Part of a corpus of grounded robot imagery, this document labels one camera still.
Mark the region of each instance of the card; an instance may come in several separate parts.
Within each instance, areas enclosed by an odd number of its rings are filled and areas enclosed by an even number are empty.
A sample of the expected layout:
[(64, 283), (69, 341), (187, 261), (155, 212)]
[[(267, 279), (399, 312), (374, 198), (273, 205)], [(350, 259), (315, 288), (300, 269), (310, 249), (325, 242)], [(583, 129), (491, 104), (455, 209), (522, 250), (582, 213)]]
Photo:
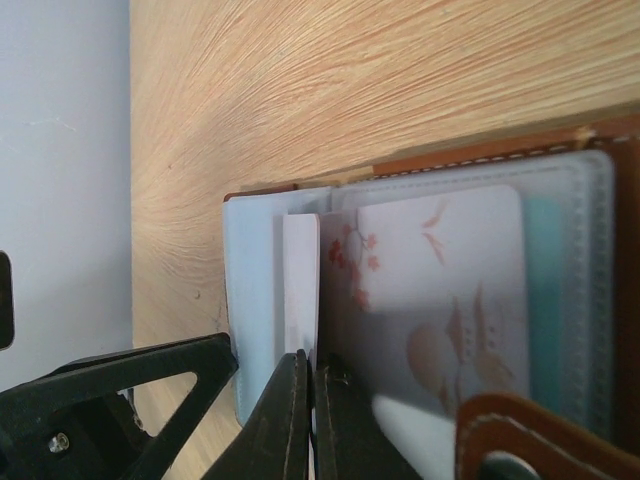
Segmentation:
[(375, 394), (453, 417), (529, 396), (519, 194), (496, 185), (321, 218), (320, 346)]
[(320, 282), (318, 215), (282, 218), (285, 353), (303, 349), (315, 372)]

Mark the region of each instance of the wood grain surface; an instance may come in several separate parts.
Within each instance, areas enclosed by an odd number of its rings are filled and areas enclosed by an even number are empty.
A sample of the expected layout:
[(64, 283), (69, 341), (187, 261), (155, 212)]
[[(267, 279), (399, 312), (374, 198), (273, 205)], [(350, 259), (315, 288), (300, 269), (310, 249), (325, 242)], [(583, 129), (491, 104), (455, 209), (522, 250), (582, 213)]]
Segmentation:
[[(131, 92), (134, 337), (148, 345), (227, 328), (225, 193), (637, 101), (640, 8), (132, 0)], [(140, 389), (145, 424), (188, 388)], [(228, 388), (172, 478), (199, 478), (237, 432)]]

